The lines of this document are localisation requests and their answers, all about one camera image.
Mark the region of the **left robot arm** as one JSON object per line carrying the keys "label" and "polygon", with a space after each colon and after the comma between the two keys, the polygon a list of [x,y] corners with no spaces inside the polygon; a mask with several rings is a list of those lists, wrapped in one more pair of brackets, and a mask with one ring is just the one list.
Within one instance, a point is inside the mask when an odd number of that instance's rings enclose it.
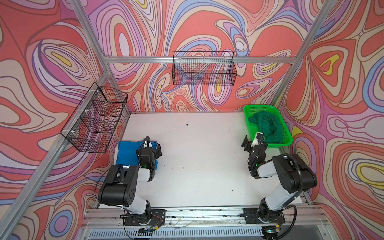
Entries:
{"label": "left robot arm", "polygon": [[161,156],[161,145],[157,142],[119,142],[115,148],[115,164],[107,171],[98,193],[99,203],[148,218],[151,205],[137,194],[137,185],[154,179]]}

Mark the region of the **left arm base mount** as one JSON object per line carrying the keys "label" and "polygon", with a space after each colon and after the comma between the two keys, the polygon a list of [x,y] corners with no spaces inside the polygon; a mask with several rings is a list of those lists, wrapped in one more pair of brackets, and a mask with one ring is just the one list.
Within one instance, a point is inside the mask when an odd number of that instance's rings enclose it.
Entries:
{"label": "left arm base mount", "polygon": [[124,226],[150,226],[160,227],[164,225],[166,217],[165,209],[154,209],[147,211],[143,215],[133,215],[130,213],[124,213],[120,215],[120,218],[124,222]]}

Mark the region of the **blue t-shirt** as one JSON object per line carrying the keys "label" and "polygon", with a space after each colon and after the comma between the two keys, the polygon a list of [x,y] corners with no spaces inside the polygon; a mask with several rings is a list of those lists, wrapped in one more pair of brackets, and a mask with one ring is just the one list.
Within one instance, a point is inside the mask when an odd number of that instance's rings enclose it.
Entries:
{"label": "blue t-shirt", "polygon": [[142,141],[127,142],[121,141],[115,148],[114,161],[115,165],[138,165],[139,160],[136,150],[141,146]]}

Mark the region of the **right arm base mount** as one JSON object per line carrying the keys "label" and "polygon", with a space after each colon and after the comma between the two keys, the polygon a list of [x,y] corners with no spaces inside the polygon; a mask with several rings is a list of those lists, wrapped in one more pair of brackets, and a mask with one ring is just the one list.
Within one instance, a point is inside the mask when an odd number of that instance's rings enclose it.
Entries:
{"label": "right arm base mount", "polygon": [[264,208],[244,208],[243,213],[239,214],[244,218],[246,224],[275,224],[282,225],[286,222],[283,211],[269,211]]}

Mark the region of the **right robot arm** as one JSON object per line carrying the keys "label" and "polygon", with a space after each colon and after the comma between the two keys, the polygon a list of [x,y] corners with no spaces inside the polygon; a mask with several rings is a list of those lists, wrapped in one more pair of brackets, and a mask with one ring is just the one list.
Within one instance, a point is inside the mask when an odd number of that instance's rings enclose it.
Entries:
{"label": "right robot arm", "polygon": [[257,211],[245,216],[255,216],[266,223],[276,220],[302,192],[317,186],[316,174],[299,155],[281,154],[267,161],[268,144],[263,133],[258,132],[253,141],[245,137],[242,147],[249,154],[248,170],[253,178],[266,179],[277,176],[279,179],[274,191],[262,198]]}

